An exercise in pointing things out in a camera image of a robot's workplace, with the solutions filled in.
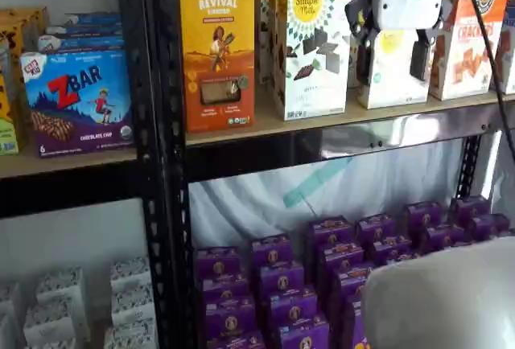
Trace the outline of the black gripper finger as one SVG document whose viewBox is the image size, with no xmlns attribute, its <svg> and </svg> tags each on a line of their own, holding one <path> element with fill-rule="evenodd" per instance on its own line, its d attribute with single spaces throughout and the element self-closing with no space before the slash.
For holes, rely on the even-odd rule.
<svg viewBox="0 0 515 349">
<path fill-rule="evenodd" d="M 436 43 L 435 29 L 417 30 L 418 39 L 414 42 L 410 62 L 410 74 L 418 80 L 429 80 L 431 75 L 430 59 Z"/>
<path fill-rule="evenodd" d="M 379 33 L 372 0 L 352 0 L 345 6 L 345 12 L 357 44 L 356 78 L 363 85 L 370 86 L 373 43 Z"/>
</svg>

